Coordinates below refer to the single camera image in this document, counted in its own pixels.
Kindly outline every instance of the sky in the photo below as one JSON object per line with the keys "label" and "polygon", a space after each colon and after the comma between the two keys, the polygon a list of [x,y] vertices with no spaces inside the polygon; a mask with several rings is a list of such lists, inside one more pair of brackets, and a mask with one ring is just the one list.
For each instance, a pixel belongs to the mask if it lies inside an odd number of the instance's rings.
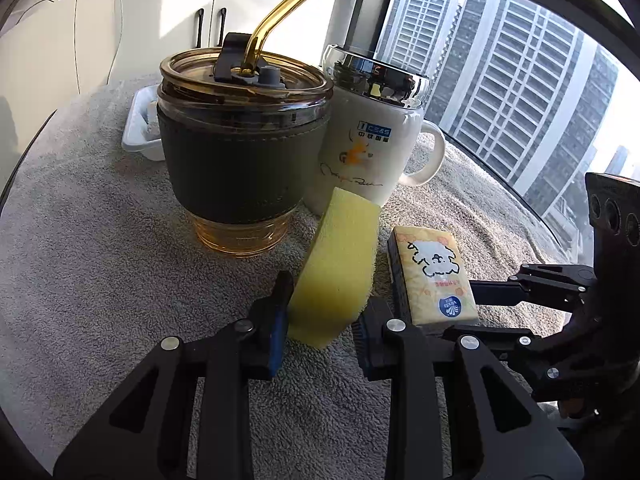
{"label": "sky", "polygon": [[[630,22],[618,0],[603,0],[623,18]],[[640,171],[640,82],[622,64],[614,88],[609,108],[594,140],[598,150],[590,166],[590,171],[602,172],[619,145],[629,149],[629,156],[622,169],[622,175],[631,176],[634,167]]]}

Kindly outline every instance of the mug lid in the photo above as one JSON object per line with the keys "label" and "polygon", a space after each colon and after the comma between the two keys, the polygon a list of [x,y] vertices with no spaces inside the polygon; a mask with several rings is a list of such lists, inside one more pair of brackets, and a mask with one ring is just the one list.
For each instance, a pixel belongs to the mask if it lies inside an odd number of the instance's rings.
{"label": "mug lid", "polygon": [[338,45],[327,46],[322,70],[340,88],[401,108],[421,108],[431,83],[426,76],[411,74]]}
{"label": "mug lid", "polygon": [[220,104],[297,103],[329,99],[333,82],[317,68],[290,57],[263,52],[268,65],[280,69],[286,88],[248,86],[214,79],[214,67],[222,49],[196,48],[169,56],[160,63],[163,84],[168,82],[190,98]]}

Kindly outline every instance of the silver bolt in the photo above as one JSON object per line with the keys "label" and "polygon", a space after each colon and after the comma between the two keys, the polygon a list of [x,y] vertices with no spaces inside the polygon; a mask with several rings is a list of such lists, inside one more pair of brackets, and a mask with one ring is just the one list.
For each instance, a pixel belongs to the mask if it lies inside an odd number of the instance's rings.
{"label": "silver bolt", "polygon": [[472,335],[463,335],[462,338],[460,338],[460,344],[467,350],[475,350],[480,346],[478,339]]}
{"label": "silver bolt", "polygon": [[406,324],[402,319],[390,319],[386,322],[386,327],[391,330],[391,332],[402,332],[406,328]]}
{"label": "silver bolt", "polygon": [[254,324],[250,319],[238,319],[234,324],[234,330],[236,332],[240,332],[242,334],[246,334],[247,332],[251,332],[254,329]]}
{"label": "silver bolt", "polygon": [[162,348],[162,350],[175,350],[178,346],[180,346],[180,340],[172,335],[165,337],[160,342],[160,348]]}

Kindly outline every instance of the ceramic mug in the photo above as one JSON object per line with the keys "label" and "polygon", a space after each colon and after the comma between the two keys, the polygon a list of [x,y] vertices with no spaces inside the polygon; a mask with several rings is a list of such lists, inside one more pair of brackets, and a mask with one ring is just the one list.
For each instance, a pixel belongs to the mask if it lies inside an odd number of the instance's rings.
{"label": "ceramic mug", "polygon": [[[431,180],[444,160],[446,142],[439,127],[423,116],[421,107],[392,105],[336,84],[314,179],[305,192],[306,206],[322,214],[334,187],[383,206],[396,184],[421,186]],[[435,137],[434,150],[420,170],[405,174],[421,132]]]}

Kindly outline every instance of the cursive signature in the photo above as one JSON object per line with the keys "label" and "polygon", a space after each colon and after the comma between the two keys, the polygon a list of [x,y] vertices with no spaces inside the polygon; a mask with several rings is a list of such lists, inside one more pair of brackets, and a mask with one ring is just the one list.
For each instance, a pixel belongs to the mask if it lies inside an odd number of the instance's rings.
{"label": "cursive signature", "polygon": [[323,175],[332,175],[340,179],[340,182],[353,182],[354,184],[358,184],[359,186],[382,186],[382,184],[374,184],[373,182],[367,182],[363,178],[359,176],[355,176],[353,178],[348,176],[342,176],[340,173],[335,173],[331,169],[331,167],[326,162],[320,163],[320,171]]}

